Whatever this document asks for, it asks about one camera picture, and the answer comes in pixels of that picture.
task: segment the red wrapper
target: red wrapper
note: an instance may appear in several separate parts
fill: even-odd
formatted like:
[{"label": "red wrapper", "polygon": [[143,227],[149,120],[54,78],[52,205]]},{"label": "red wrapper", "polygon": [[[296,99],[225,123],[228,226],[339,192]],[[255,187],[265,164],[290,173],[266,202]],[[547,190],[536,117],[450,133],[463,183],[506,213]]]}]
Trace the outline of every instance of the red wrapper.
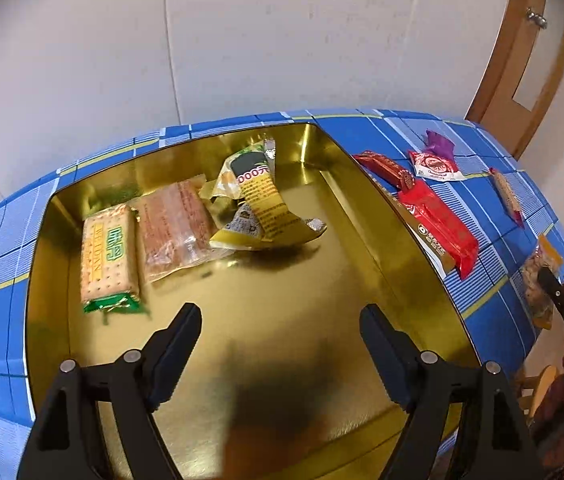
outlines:
[{"label": "red wrapper", "polygon": [[453,256],[460,279],[465,279],[478,257],[478,240],[466,225],[423,180],[416,180],[412,189],[400,191],[398,199]]},{"label": "red wrapper", "polygon": [[397,189],[411,189],[415,180],[411,171],[400,166],[394,160],[379,153],[365,150],[359,155],[353,155],[353,158],[368,170],[373,171],[377,176],[385,179],[389,184]]}]

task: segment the candy wrapper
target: candy wrapper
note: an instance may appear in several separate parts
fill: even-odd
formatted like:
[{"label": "candy wrapper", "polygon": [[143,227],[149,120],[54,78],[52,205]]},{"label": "candy wrapper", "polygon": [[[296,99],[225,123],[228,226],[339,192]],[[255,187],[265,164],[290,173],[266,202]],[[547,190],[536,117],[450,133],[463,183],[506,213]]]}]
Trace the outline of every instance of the candy wrapper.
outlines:
[{"label": "candy wrapper", "polygon": [[433,153],[433,155],[446,158],[446,160],[456,163],[456,158],[453,156],[453,148],[455,147],[452,140],[447,139],[444,135],[440,135],[433,130],[427,130],[427,147],[424,150],[426,153]]},{"label": "candy wrapper", "polygon": [[537,273],[540,267],[546,266],[558,276],[560,266],[564,260],[560,253],[551,245],[542,234],[537,237],[537,245],[533,253],[526,259],[520,269],[526,291],[526,302],[531,309],[533,324],[539,328],[551,329],[553,320],[553,301],[537,282]]},{"label": "candy wrapper", "polygon": [[198,196],[205,181],[198,175],[131,202],[137,211],[148,282],[231,253],[209,245],[217,228]]},{"label": "candy wrapper", "polygon": [[412,189],[399,191],[398,199],[453,256],[460,279],[465,279],[478,257],[478,240],[466,225],[423,180],[416,180]]},{"label": "candy wrapper", "polygon": [[394,160],[379,153],[365,150],[353,158],[370,171],[373,171],[380,178],[385,179],[389,184],[397,189],[411,189],[415,185],[415,179],[411,171],[400,166]]},{"label": "candy wrapper", "polygon": [[212,247],[248,251],[287,247],[315,240],[326,230],[321,220],[305,220],[288,210],[273,184],[265,153],[245,152],[230,168],[245,200],[233,220],[213,235]]},{"label": "candy wrapper", "polygon": [[396,199],[395,196],[390,194],[382,184],[380,184],[372,175],[369,175],[371,180],[376,183],[376,186],[380,189],[386,199],[391,203],[394,211],[410,229],[410,231],[415,236],[415,239],[427,253],[428,259],[433,264],[434,269],[440,276],[444,279],[456,266],[456,261],[453,257],[446,251],[442,244],[434,237],[431,232],[424,227],[422,222],[420,222],[415,216],[413,216],[405,206]]},{"label": "candy wrapper", "polygon": [[200,197],[206,200],[216,196],[227,196],[234,200],[242,198],[242,191],[235,179],[235,174],[231,170],[231,163],[243,153],[248,152],[263,153],[267,161],[269,173],[272,178],[275,178],[276,142],[273,139],[261,140],[228,156],[222,164],[222,169],[220,169],[217,178],[207,182],[200,189]]},{"label": "candy wrapper", "polygon": [[139,310],[134,224],[135,217],[126,204],[84,221],[80,298],[85,312]]},{"label": "candy wrapper", "polygon": [[518,197],[511,189],[507,179],[495,168],[491,168],[489,172],[493,178],[495,189],[498,190],[502,203],[504,204],[504,207],[507,208],[508,215],[513,219],[518,227],[524,229],[524,219],[522,218],[522,208],[520,207],[520,202],[518,202]]},{"label": "candy wrapper", "polygon": [[440,182],[450,180],[465,180],[464,175],[458,170],[452,160],[447,160],[433,153],[416,153],[409,151],[415,175]]}]

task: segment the gold metal tray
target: gold metal tray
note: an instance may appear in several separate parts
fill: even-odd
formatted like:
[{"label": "gold metal tray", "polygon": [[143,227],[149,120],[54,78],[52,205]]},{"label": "gold metal tray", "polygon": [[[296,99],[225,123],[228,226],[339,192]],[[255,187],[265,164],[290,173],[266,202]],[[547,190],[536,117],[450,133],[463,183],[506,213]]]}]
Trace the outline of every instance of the gold metal tray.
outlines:
[{"label": "gold metal tray", "polygon": [[[82,221],[95,211],[204,173],[273,136],[276,185],[295,214],[328,224],[296,250],[235,253],[143,283],[146,314],[84,314]],[[172,400],[155,413],[185,478],[377,479],[406,420],[376,374],[358,330],[377,303],[420,348],[477,360],[443,285],[389,201],[314,124],[206,137],[124,162],[59,191],[44,215],[27,309],[27,358],[39,406],[58,365],[142,348],[186,301],[202,334]],[[130,478],[110,406],[107,447]],[[448,430],[459,412],[451,410]]]}]

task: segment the wooden stool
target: wooden stool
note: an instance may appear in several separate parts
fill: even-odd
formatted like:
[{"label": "wooden stool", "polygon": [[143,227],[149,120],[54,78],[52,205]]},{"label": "wooden stool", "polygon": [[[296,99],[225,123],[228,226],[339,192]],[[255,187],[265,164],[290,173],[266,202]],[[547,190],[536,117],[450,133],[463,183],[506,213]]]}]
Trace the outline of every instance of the wooden stool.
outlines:
[{"label": "wooden stool", "polygon": [[[557,375],[557,368],[553,365],[548,365],[538,376],[526,377],[518,381],[518,393],[520,394],[518,404],[524,412],[527,422],[536,414],[538,406],[542,403],[542,399]],[[524,395],[525,390],[532,390],[532,392]]]}]

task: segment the cracker package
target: cracker package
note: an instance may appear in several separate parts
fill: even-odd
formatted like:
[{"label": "cracker package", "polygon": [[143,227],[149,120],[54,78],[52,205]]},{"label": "cracker package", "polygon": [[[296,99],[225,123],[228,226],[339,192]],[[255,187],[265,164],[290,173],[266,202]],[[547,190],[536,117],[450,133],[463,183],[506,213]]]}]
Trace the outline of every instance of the cracker package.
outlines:
[{"label": "cracker package", "polygon": [[520,269],[526,290],[526,302],[531,309],[533,324],[538,328],[551,329],[553,321],[553,301],[537,282],[540,267],[549,267],[554,276],[558,276],[560,266],[564,263],[560,253],[551,245],[543,234],[537,237],[537,245],[533,253],[526,259]]},{"label": "cracker package", "polygon": [[273,183],[265,153],[245,152],[230,163],[244,202],[233,220],[211,237],[213,247],[257,251],[315,240],[326,230],[317,218],[291,213]]},{"label": "cracker package", "polygon": [[139,310],[134,225],[135,216],[126,204],[84,221],[80,298],[85,312]]},{"label": "cracker package", "polygon": [[131,202],[138,215],[148,282],[231,253],[209,245],[217,228],[198,196],[205,181],[198,175]]}]

